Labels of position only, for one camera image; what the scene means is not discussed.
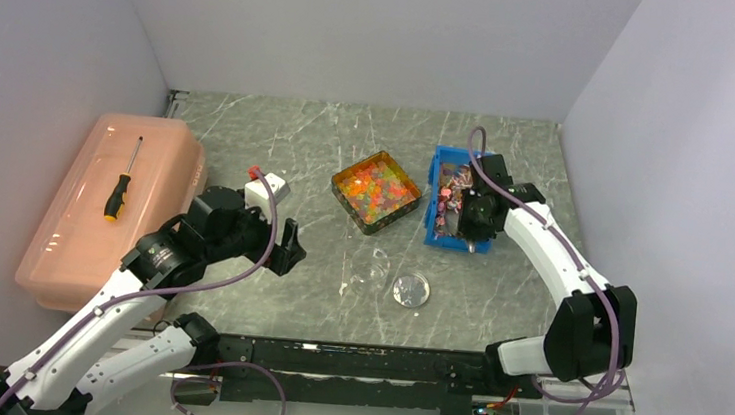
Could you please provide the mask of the candy tin with gummies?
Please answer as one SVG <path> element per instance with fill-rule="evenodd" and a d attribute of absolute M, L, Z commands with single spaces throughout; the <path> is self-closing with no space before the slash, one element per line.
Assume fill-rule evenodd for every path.
<path fill-rule="evenodd" d="M 418 209 L 422 192 L 398 162 L 379 151 L 331 177 L 336 200 L 366 236 Z"/>

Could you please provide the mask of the clear plastic cup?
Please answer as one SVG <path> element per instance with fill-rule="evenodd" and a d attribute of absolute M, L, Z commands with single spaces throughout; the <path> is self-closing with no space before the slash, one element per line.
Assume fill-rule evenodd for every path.
<path fill-rule="evenodd" d="M 351 258 L 349 287 L 364 292 L 383 289 L 390 266 L 387 251 L 377 247 L 362 248 Z"/>

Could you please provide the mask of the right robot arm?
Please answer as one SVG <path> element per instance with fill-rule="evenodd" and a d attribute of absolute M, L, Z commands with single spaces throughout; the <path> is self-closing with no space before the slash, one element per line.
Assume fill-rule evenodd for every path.
<path fill-rule="evenodd" d="M 631 365 L 637 298 L 594 270 L 555 221 L 543 194 L 518 184 L 500 155 L 470 159 L 473 185 L 464 193 L 459 230 L 482 240 L 503 232 L 533 265 L 555 304 L 545 333 L 487 346 L 483 387 L 502 395 L 519 377 L 571 381 Z"/>

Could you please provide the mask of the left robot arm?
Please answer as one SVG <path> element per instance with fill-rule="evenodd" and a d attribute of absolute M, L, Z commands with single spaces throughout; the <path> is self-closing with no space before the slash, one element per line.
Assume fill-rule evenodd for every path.
<path fill-rule="evenodd" d="M 274 175 L 239 190 L 210 187 L 185 213 L 143 235 L 71 320 L 28 355 L 0 366 L 0 415 L 94 415 L 160 373 L 208 371 L 221 358 L 221 336 L 198 313 L 177 317 L 147 343 L 104 355 L 177 295 L 227 287 L 259 268 L 290 272 L 306 252 L 297 221 L 277 219 L 289 192 Z M 210 265 L 238 257 L 252 266 L 231 281 L 202 283 Z"/>

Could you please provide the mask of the pink plastic storage box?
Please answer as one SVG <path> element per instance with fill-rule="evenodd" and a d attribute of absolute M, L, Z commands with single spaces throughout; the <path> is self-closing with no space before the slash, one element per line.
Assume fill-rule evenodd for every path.
<path fill-rule="evenodd" d="M 103 208 L 136 140 L 125 206 L 115 222 Z M 68 171 L 15 273 L 43 308 L 75 313 L 106 283 L 144 234 L 185 212 L 205 187 L 206 152 L 187 124 L 105 114 Z"/>

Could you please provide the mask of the blue bin of lollipops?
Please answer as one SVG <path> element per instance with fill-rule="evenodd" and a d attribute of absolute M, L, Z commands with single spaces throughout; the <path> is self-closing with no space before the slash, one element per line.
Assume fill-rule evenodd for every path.
<path fill-rule="evenodd" d="M 468 252 L 458 231 L 463 192 L 472 184 L 466 149 L 437 145 L 428 167 L 428 208 L 424 216 L 424 243 L 457 252 Z M 492 240 L 478 241 L 477 252 L 487 253 Z"/>

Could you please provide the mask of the clear round lid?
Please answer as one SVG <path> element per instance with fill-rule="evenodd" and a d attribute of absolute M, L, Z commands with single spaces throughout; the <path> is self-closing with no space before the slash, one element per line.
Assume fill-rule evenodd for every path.
<path fill-rule="evenodd" d="M 400 306 L 415 309 L 428 302 L 430 291 L 431 286 L 425 276 L 409 272 L 394 279 L 391 294 Z"/>

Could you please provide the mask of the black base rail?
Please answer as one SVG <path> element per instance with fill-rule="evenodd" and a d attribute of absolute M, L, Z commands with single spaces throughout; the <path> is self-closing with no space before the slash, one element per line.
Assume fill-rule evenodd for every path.
<path fill-rule="evenodd" d="M 172 372 L 175 401 L 280 400 L 336 406 L 436 411 L 440 415 L 519 415 L 552 405 L 539 388 L 574 405 L 583 383 L 495 375 L 481 352 L 373 346 L 220 334 L 189 365 Z"/>

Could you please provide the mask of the yellow black screwdriver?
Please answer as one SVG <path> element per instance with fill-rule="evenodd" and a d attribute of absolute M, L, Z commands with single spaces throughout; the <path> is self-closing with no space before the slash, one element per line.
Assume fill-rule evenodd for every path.
<path fill-rule="evenodd" d="M 106 200 L 105 207 L 103 208 L 103 216 L 106 221 L 116 222 L 120 218 L 122 209 L 125 206 L 125 197 L 128 192 L 128 186 L 131 183 L 133 165 L 136 162 L 136 158 L 143 141 L 144 138 L 141 136 L 136 140 L 134 150 L 131 152 L 126 169 L 119 175 L 116 185 L 113 187 L 110 196 L 108 196 Z"/>

